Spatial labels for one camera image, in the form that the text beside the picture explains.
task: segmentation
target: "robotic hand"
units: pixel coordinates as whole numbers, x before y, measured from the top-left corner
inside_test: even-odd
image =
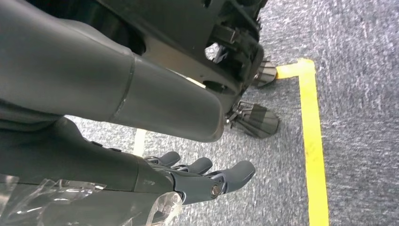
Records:
[[[177,165],[180,155],[176,152],[164,156],[144,158],[153,169],[166,174],[173,182],[174,191],[179,193],[183,204],[204,202],[219,195],[242,188],[255,174],[255,167],[249,161],[240,161],[230,169],[206,174],[212,167],[208,158],[199,158],[191,165]]]

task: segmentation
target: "floor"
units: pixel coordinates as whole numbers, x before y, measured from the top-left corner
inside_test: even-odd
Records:
[[[399,225],[399,2],[269,0],[262,45],[277,65],[315,62],[332,226]],[[244,100],[281,119],[265,140],[227,130],[211,144],[148,132],[144,155],[205,156],[213,169],[250,160],[255,177],[215,202],[184,208],[177,226],[309,225],[298,78],[249,89]],[[135,129],[73,118],[89,139],[132,152]]]

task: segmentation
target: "robotic arm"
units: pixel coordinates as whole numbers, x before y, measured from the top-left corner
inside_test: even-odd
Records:
[[[55,18],[23,0],[0,1],[0,21],[0,174],[19,178],[0,203],[1,225],[35,225],[20,216],[36,210],[41,218],[32,219],[44,225],[74,220],[105,226],[107,219],[121,225],[150,212],[142,197],[151,202],[175,192],[183,204],[209,201],[242,188],[254,175],[248,161],[207,173],[212,162],[206,158],[173,167],[180,160],[174,152],[143,159],[87,141],[63,115],[211,142],[223,132],[224,110],[211,92],[87,24]],[[44,211],[40,193],[20,210],[24,192],[45,179],[105,186],[62,213],[56,204]],[[51,221],[55,214],[58,224]],[[146,217],[135,220],[146,223]]]

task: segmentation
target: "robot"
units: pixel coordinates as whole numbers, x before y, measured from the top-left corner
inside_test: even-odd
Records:
[[[141,158],[86,140],[64,115],[200,142],[225,127],[274,134],[274,113],[240,101],[277,74],[259,45],[266,2],[0,1],[0,225],[152,225],[241,189],[248,161],[207,173],[207,158]]]

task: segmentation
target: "yellow tape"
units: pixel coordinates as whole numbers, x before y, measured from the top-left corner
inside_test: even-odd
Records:
[[[142,157],[144,154],[145,134],[144,129],[137,129],[135,135],[135,146],[133,147],[133,154]]]
[[[309,197],[309,225],[328,226],[326,176],[314,62],[300,59],[296,64],[277,67],[277,71],[278,79],[299,76],[306,184]]]

